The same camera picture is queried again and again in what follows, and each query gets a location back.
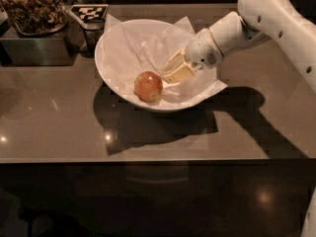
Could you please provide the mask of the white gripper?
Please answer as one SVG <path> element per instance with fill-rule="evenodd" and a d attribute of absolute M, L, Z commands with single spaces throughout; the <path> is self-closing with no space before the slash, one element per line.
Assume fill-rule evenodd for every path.
<path fill-rule="evenodd" d="M 192 37 L 185 49 L 178 49 L 162 67 L 162 79 L 168 84 L 185 82 L 199 69 L 212 69 L 223 61 L 223 54 L 209 29 Z"/>

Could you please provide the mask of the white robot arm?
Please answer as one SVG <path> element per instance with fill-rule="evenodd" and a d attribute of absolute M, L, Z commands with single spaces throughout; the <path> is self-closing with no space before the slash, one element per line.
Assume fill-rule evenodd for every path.
<path fill-rule="evenodd" d="M 316 81 L 315 26 L 288 0 L 238 0 L 238 11 L 197 34 L 187 47 L 191 61 L 226 56 L 270 38 L 309 86 Z M 259 111 L 264 98 L 251 88 L 233 87 L 211 100 L 245 128 L 265 150 L 267 161 L 214 166 L 231 194 L 196 237 L 315 237 L 315 157 L 304 154 Z"/>

